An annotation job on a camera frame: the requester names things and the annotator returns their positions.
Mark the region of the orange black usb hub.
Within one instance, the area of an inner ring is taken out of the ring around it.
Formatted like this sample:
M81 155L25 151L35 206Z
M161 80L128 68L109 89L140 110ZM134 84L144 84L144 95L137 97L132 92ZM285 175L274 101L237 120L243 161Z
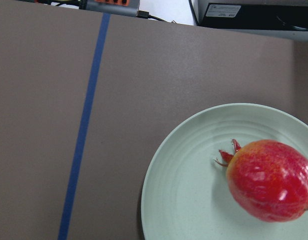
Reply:
M139 11L139 0L29 0L31 3L77 6L80 10L136 17Z

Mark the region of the black laptop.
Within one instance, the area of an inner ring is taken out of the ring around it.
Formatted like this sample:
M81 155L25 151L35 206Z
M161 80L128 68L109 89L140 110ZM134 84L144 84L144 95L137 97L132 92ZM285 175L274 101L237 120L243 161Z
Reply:
M197 26L308 42L308 0L191 0Z

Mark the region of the red pomegranate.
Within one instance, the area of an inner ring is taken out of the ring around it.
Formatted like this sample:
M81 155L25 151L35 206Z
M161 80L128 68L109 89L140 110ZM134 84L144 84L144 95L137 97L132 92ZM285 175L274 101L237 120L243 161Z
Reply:
M293 147L271 139L219 150L234 200L265 222L288 222L308 211L308 159Z

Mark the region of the light green plate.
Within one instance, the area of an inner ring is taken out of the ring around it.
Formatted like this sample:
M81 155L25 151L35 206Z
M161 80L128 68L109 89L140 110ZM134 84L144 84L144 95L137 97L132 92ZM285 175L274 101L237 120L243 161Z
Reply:
M233 199L219 150L260 139L288 144L308 158L308 125L281 110L231 103L177 126L149 165L141 196L147 240L308 240L308 211L288 222L264 222Z

